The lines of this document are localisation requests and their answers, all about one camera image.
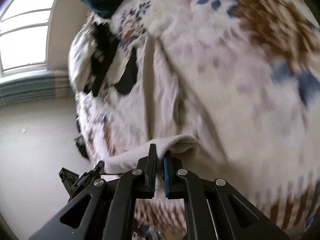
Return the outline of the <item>beige garment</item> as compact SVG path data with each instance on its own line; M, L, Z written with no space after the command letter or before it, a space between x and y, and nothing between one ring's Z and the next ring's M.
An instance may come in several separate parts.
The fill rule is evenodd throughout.
M226 155L213 122L196 95L169 66L159 42L146 35L132 49L137 54L137 82L127 95L111 88L105 98L115 154L104 159L105 171L122 173L136 166L155 144L202 178L221 176Z

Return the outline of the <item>floral plush bed blanket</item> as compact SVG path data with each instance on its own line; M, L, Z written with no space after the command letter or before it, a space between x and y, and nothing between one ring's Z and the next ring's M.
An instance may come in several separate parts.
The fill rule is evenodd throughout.
M94 23L107 23L118 38L97 97L84 93L97 46ZM89 9L68 71L93 165L115 154L105 98L146 35L213 122L226 155L219 177L282 230L300 228L319 209L319 24L307 4L124 0L110 19Z

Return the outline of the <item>black folded garment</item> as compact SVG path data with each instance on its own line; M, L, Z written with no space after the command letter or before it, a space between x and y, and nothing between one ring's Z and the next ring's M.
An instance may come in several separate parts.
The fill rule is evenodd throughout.
M138 67L136 48L131 49L131 56L126 64L125 71L118 83L114 85L117 92L121 95L127 95L131 92L133 86L137 82Z

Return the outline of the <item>window with white frame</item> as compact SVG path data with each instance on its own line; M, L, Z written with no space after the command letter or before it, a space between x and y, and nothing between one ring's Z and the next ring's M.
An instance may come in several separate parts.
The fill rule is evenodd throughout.
M47 68L56 0L14 0L1 18L1 76Z

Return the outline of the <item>teal striped curtain left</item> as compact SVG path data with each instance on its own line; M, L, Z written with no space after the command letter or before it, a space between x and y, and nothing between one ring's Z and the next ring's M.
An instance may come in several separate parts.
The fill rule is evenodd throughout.
M63 70L35 70L1 78L1 107L73 94L68 73Z

